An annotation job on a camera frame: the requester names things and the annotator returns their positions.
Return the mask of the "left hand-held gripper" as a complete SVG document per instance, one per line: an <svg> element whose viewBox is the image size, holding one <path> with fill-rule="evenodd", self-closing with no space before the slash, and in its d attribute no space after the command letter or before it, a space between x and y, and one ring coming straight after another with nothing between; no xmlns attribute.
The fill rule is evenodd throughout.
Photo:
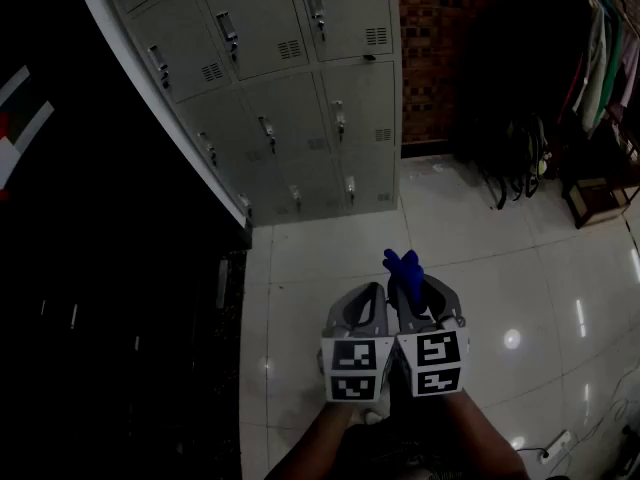
<svg viewBox="0 0 640 480"><path fill-rule="evenodd" d="M329 309L319 353L326 399L333 403L378 401L394 341L381 284L362 284L338 299Z"/></svg>

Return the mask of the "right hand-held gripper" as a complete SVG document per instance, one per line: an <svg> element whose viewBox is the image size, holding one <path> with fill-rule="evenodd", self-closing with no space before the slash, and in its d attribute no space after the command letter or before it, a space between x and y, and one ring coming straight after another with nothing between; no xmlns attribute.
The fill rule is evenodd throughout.
<svg viewBox="0 0 640 480"><path fill-rule="evenodd" d="M400 284L388 282L389 302L396 310L396 343L411 394L427 397L462 390L468 370L469 330L458 295L433 276L421 284L424 309L411 309Z"/></svg>

